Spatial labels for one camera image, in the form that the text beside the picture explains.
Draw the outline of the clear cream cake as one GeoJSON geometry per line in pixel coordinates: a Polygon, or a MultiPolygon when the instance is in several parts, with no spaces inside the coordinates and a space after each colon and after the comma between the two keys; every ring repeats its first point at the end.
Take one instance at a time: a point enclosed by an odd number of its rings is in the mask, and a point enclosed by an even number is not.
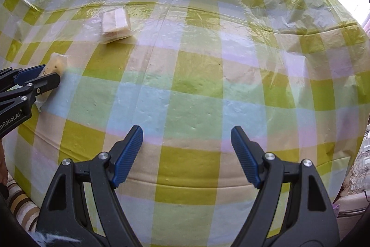
{"type": "Polygon", "coordinates": [[[131,37],[134,32],[126,9],[119,7],[102,13],[101,32],[103,44],[131,37]]]}

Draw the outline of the white bread snack packet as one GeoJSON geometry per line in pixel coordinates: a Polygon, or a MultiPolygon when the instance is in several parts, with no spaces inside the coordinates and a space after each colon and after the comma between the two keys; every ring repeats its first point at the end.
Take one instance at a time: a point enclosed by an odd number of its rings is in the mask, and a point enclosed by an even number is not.
{"type": "MultiPolygon", "coordinates": [[[[68,66],[68,56],[60,53],[52,53],[49,61],[45,67],[41,70],[38,77],[49,75],[51,73],[57,73],[60,77],[63,76],[68,66]]],[[[52,90],[42,93],[36,97],[35,105],[39,112],[42,112],[42,106],[49,98],[52,90]]]]}

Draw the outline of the green checkered plastic tablecloth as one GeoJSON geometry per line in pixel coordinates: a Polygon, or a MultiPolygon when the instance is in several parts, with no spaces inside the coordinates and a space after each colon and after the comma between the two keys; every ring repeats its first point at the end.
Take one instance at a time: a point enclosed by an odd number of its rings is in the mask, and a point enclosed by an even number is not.
{"type": "Polygon", "coordinates": [[[369,39],[338,0],[1,0],[1,67],[68,56],[60,86],[3,140],[41,205],[60,162],[94,158],[133,125],[144,143],[117,189],[145,246],[229,246],[256,190],[239,125],[283,160],[310,159],[334,199],[369,116],[369,39]],[[124,7],[134,34],[101,42],[124,7]]]}

